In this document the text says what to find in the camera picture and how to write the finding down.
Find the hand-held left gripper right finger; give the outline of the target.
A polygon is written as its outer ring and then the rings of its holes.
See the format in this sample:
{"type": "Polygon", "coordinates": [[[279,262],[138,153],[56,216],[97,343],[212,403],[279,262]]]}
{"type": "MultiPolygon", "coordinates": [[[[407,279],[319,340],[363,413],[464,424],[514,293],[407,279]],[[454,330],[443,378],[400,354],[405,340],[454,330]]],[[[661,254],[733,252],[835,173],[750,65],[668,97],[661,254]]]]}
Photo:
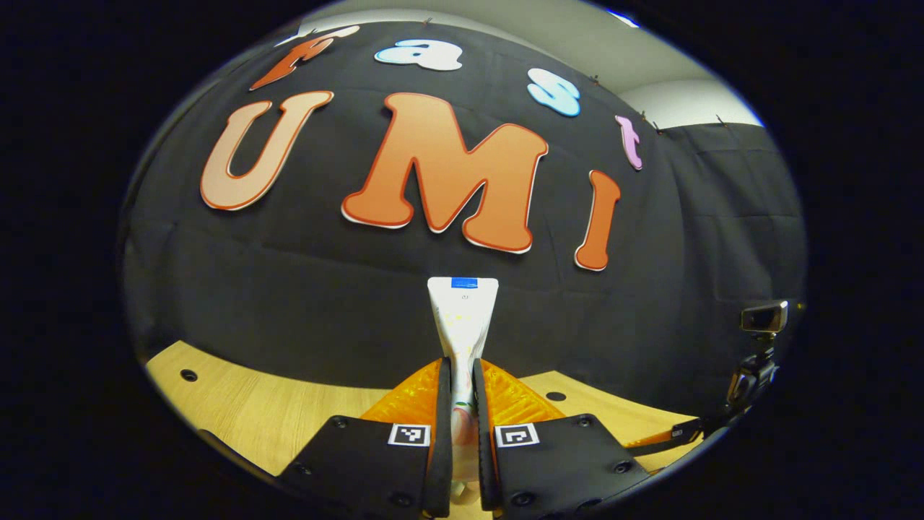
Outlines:
{"type": "Polygon", "coordinates": [[[481,509],[494,519],[580,519],[630,497],[650,472],[595,415],[500,421],[500,393],[476,359],[481,509]]]}

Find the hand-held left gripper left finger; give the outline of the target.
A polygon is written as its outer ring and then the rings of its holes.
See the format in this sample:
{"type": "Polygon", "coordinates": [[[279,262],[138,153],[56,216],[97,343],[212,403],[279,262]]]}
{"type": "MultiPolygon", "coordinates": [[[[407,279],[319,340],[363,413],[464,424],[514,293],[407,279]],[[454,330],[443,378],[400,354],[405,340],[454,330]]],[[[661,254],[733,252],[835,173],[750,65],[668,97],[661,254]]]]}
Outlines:
{"type": "Polygon", "coordinates": [[[443,357],[380,401],[379,419],[329,417],[279,484],[334,519],[448,517],[451,374],[443,357]]]}

